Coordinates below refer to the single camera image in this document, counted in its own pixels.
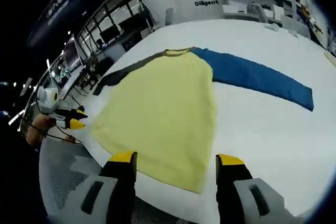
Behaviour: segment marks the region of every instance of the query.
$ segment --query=table surface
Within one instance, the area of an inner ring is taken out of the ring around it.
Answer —
[[[213,82],[217,103],[216,132],[205,186],[198,195],[138,172],[136,195],[151,205],[197,223],[219,223],[216,202],[215,155],[242,159],[254,178],[280,193],[286,208],[302,214],[318,203],[336,167],[336,69],[324,50],[311,40],[275,32],[244,20],[205,20],[167,26],[150,34],[106,74],[164,49],[191,46],[227,52],[278,70],[313,90],[314,111],[268,94]],[[84,101],[83,122],[74,132],[103,166],[111,156],[89,134],[114,87],[92,92]]]
[[[67,83],[65,83],[65,85],[62,88],[62,91],[60,93],[60,99],[61,100],[65,99],[65,97],[68,95],[68,93],[72,89],[73,84],[77,81],[77,79],[79,78],[79,76],[80,76],[80,74],[81,74],[81,72],[84,68],[85,68],[85,66],[80,65],[78,68],[76,68],[73,72],[70,73],[71,77],[69,78]]]

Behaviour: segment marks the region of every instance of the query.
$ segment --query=shirt sleeve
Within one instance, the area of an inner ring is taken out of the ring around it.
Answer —
[[[272,68],[230,54],[193,48],[213,70],[213,81],[252,89],[294,102],[310,111],[314,108],[312,90]]]

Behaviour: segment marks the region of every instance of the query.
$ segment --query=chair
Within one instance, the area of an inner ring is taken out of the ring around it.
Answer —
[[[114,61],[110,57],[106,57],[105,59],[102,59],[101,61],[96,64],[94,68],[94,73],[96,75],[100,75],[101,77],[107,72],[107,70],[112,67],[114,64]]]
[[[100,170],[84,146],[45,138],[40,149],[39,182],[48,215],[63,209],[70,191]]]

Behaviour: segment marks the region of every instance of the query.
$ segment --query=person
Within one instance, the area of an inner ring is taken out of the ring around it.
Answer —
[[[48,130],[56,126],[56,122],[48,115],[40,113],[34,118],[32,126],[29,126],[28,128],[26,141],[31,146],[38,147],[42,143],[43,137]],[[64,140],[72,143],[75,142],[75,138],[68,135],[64,137]]]
[[[96,43],[98,45],[99,50],[103,49],[106,46],[101,39],[97,39]]]

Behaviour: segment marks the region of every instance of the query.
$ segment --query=ceiling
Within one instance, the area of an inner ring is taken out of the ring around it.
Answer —
[[[84,16],[78,13],[76,18],[66,17],[59,22],[48,36],[43,38],[43,43],[37,47],[28,47],[27,39],[36,28],[39,17],[49,5],[51,0],[2,0],[2,36],[4,54],[2,55],[2,70],[0,80],[9,83],[6,92],[9,99],[0,110],[8,110],[17,101],[22,85],[28,77],[32,84],[36,84],[46,70],[46,59],[53,61],[63,50],[64,42],[69,39],[68,31],[78,33],[87,19],[102,4],[104,0],[83,0],[75,12],[86,10]]]

